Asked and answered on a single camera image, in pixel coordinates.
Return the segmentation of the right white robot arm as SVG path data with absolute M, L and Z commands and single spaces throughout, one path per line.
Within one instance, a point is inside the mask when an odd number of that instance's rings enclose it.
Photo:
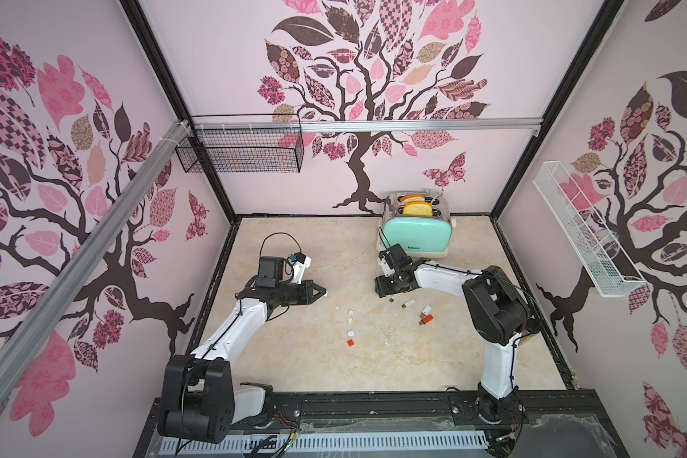
M 427 259 L 412 259 L 398 244 L 378 254 L 384 274 L 375 279 L 379 297 L 416 289 L 433 289 L 465 301 L 474 329 L 485 341 L 485 360 L 477 387 L 480 418 L 492 425 L 519 406 L 514 380 L 521 341 L 540 332 L 540 322 L 509 280 L 492 265 L 483 270 L 444 266 Z

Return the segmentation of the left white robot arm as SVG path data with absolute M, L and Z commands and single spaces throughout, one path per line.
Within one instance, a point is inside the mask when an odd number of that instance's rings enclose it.
M 307 255 L 261 257 L 258 274 L 235 295 L 223 324 L 188 355 L 175 355 L 165 368 L 158 414 L 164 437 L 219 444 L 232 425 L 265 427 L 273 421 L 271 385 L 236 383 L 232 368 L 254 334 L 280 306 L 312 305 L 327 290 L 305 280 Z

